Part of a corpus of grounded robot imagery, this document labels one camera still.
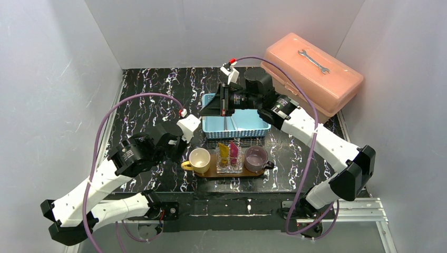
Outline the light blue plastic basket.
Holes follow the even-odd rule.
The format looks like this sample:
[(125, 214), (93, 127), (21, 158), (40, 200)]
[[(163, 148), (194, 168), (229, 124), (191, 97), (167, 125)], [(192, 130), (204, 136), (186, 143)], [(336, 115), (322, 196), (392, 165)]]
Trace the light blue plastic basket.
[[(231, 118), (239, 127), (247, 130), (235, 131)], [(224, 117), (204, 116), (202, 118), (202, 131), (208, 139), (264, 137), (270, 128), (271, 125), (259, 117), (257, 110), (236, 110), (232, 116), (228, 116), (228, 131), (224, 130)]]

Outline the cream yellow mug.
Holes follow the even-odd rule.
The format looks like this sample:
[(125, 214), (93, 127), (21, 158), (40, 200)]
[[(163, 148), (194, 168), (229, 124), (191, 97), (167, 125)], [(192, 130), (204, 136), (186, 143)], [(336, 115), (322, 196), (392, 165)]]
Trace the cream yellow mug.
[(196, 148), (189, 154), (188, 160), (181, 164), (184, 170), (194, 171), (198, 174), (206, 173), (210, 168), (211, 155), (204, 148)]

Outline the yellow toothpaste tube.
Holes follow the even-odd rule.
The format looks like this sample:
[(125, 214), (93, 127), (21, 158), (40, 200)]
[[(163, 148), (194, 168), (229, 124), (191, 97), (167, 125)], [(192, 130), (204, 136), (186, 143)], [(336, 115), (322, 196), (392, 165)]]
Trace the yellow toothpaste tube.
[(228, 158), (229, 158), (229, 147), (223, 143), (218, 143), (219, 148), (219, 157), (220, 162), (219, 164), (221, 166), (226, 166), (228, 164)]

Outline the pink toothpaste tube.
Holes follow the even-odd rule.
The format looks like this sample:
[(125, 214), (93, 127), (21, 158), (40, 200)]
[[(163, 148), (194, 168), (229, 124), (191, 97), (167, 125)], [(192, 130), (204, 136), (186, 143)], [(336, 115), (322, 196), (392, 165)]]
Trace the pink toothpaste tube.
[(233, 141), (230, 141), (229, 157), (230, 157), (230, 165), (233, 167), (237, 165), (238, 154), (239, 154), (238, 146)]

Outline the clear plastic package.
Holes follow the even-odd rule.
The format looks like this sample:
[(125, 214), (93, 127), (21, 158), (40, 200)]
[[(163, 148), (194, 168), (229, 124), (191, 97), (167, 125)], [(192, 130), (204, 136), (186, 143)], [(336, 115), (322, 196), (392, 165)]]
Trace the clear plastic package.
[(220, 162), (220, 157), (219, 157), (219, 148), (218, 148), (218, 144), (216, 147), (216, 157), (217, 157), (217, 172), (218, 173), (241, 173), (242, 172), (242, 165), (243, 165), (243, 153), (242, 153), (242, 149), (240, 146), (238, 146), (239, 149), (239, 154), (238, 154), (238, 162), (237, 165), (235, 167), (230, 165), (230, 157), (228, 158), (228, 164), (226, 166), (221, 166), (219, 164)]

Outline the brown wooden oval tray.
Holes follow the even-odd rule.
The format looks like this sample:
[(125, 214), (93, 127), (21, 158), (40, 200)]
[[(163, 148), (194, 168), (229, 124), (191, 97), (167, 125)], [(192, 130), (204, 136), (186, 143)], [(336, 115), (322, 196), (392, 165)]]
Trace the brown wooden oval tray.
[(202, 178), (240, 178), (240, 177), (248, 177), (248, 178), (255, 178), (262, 176), (266, 168), (258, 171), (258, 172), (251, 172), (246, 169), (244, 165), (242, 165), (242, 172), (241, 173), (218, 173), (217, 172), (218, 166), (217, 166), (217, 157), (215, 154), (210, 155), (210, 168), (205, 173), (196, 173), (195, 174)]

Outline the purple translucent cup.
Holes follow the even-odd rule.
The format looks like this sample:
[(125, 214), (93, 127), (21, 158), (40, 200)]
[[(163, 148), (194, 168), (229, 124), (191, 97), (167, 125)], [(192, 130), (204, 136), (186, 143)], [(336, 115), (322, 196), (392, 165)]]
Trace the purple translucent cup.
[(244, 166), (250, 172), (259, 173), (273, 169), (275, 164), (269, 161), (268, 153), (263, 147), (252, 146), (245, 151)]

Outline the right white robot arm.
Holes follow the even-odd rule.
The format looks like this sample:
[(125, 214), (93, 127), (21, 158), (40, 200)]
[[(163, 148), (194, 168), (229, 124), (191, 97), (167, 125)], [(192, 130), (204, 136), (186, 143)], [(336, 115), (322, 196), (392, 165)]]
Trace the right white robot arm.
[(220, 84), (200, 116), (257, 110), (264, 122), (299, 139), (324, 158), (335, 175), (308, 190), (299, 207), (318, 210), (338, 199), (355, 200), (373, 175), (376, 151), (369, 145), (360, 148), (349, 143), (318, 124), (298, 102), (275, 91), (273, 78), (264, 69), (249, 69), (244, 79), (244, 87), (233, 81)]

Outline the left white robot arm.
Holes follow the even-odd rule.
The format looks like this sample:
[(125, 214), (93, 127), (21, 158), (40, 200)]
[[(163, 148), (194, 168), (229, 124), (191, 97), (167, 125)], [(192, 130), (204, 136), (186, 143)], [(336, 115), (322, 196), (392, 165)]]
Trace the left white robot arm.
[(162, 210), (152, 190), (131, 197), (103, 202), (119, 186), (166, 160), (179, 162), (199, 127), (190, 115), (177, 123), (162, 122), (148, 132), (132, 135), (109, 151), (108, 157), (65, 196), (41, 203), (43, 216), (52, 221), (49, 234), (66, 246), (79, 244), (99, 228), (133, 217), (156, 218)]

